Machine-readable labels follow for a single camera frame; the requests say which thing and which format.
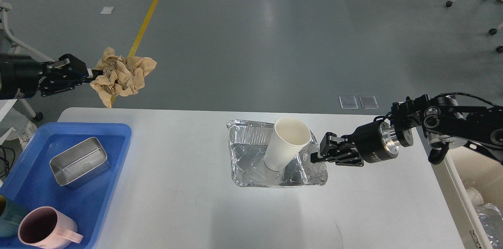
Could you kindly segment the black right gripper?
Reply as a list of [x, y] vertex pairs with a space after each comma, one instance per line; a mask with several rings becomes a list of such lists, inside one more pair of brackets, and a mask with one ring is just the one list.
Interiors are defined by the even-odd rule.
[[373, 121], [356, 128], [352, 141], [332, 132], [325, 133], [320, 151], [310, 154], [310, 162], [363, 167], [363, 161], [377, 163], [397, 158], [400, 146], [394, 127], [384, 121]]

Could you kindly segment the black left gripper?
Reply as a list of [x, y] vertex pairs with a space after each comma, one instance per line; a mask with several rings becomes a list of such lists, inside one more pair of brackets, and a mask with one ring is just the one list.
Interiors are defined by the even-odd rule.
[[[38, 62], [28, 55], [0, 54], [1, 100], [31, 98], [38, 90], [42, 97], [74, 90], [76, 86], [90, 84], [103, 75], [92, 70], [72, 54], [64, 54], [55, 62]], [[39, 84], [42, 76], [49, 77]]]

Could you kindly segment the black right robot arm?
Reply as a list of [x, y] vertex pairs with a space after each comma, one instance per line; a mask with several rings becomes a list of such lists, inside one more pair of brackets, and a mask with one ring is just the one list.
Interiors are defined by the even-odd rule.
[[[483, 106], [462, 106], [455, 97], [470, 97]], [[339, 166], [362, 167], [396, 158], [400, 147], [413, 145], [414, 128], [431, 147], [428, 160], [433, 165], [444, 161], [449, 150], [465, 147], [502, 163], [502, 106], [469, 93], [424, 94], [394, 102], [385, 115], [357, 127], [352, 134], [338, 136], [325, 133], [319, 151], [310, 156], [311, 163], [330, 162]]]

